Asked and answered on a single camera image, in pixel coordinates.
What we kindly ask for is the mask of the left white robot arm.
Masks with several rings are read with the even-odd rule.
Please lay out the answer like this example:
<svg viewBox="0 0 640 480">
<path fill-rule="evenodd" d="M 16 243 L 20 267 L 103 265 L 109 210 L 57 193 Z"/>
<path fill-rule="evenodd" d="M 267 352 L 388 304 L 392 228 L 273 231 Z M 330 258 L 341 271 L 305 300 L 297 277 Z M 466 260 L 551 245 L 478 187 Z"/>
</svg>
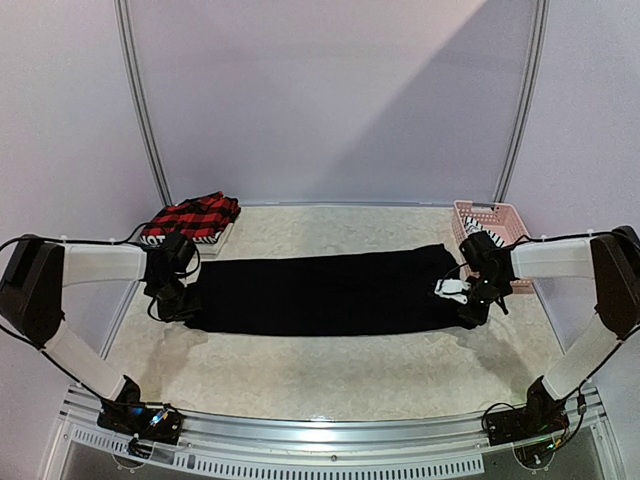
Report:
<svg viewBox="0 0 640 480">
<path fill-rule="evenodd" d="M 63 240 L 23 235 L 1 246 L 12 252 L 1 276 L 1 316 L 14 336 L 102 400 L 128 434 L 148 426 L 148 412 L 129 396 L 124 374 L 98 349 L 120 299 L 143 288 L 156 321 L 184 321 L 200 308 L 189 279 L 201 267 L 195 243 L 180 233 L 159 245 L 133 241 Z"/>
</svg>

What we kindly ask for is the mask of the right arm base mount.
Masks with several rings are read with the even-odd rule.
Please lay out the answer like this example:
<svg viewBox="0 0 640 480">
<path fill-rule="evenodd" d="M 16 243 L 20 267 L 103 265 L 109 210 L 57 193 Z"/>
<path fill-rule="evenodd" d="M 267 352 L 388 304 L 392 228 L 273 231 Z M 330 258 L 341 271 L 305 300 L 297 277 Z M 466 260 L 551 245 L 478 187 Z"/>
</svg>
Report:
<svg viewBox="0 0 640 480">
<path fill-rule="evenodd" d="M 555 453 L 568 444 L 579 432 L 587 410 L 586 398 L 577 388 L 579 420 L 571 429 L 566 413 L 569 395 L 554 399 L 538 378 L 527 390 L 526 403 L 515 407 L 499 402 L 488 407 L 481 417 L 481 428 L 488 435 L 491 446 L 532 439 L 561 431 L 558 439 L 549 439 L 543 445 L 545 453 Z"/>
</svg>

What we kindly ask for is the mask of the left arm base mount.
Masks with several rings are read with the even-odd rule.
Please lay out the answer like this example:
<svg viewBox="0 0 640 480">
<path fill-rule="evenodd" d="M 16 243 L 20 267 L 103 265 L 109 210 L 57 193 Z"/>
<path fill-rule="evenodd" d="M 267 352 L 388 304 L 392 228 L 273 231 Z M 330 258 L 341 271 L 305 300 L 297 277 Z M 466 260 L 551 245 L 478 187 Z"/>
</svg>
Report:
<svg viewBox="0 0 640 480">
<path fill-rule="evenodd" d="M 129 377 L 114 399 L 100 398 L 97 425 L 139 440 L 177 445 L 185 416 L 170 403 L 143 402 L 140 387 Z"/>
</svg>

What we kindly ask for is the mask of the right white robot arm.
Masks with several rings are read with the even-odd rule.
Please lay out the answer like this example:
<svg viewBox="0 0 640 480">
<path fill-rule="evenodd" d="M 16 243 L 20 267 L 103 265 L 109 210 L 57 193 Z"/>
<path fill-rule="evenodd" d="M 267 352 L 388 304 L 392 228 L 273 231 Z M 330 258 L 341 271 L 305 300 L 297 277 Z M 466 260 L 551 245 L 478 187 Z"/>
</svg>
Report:
<svg viewBox="0 0 640 480">
<path fill-rule="evenodd" d="M 460 251 L 472 275 L 443 286 L 474 324 L 490 306 L 505 308 L 517 281 L 542 296 L 563 357 L 543 375 L 543 396 L 560 401 L 592 377 L 639 325 L 639 237 L 630 226 L 498 247 L 485 231 Z"/>
</svg>

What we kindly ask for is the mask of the black t-shirt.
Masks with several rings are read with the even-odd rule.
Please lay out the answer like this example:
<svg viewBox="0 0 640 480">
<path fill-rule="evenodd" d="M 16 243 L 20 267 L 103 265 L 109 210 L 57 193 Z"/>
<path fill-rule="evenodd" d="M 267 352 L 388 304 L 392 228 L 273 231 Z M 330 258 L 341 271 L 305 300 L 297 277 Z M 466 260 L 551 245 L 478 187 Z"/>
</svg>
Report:
<svg viewBox="0 0 640 480">
<path fill-rule="evenodd" d="M 456 268 L 441 244 L 413 250 L 219 260 L 196 282 L 201 309 L 185 324 L 209 333 L 286 337 L 419 333 L 473 324 L 437 296 Z"/>
</svg>

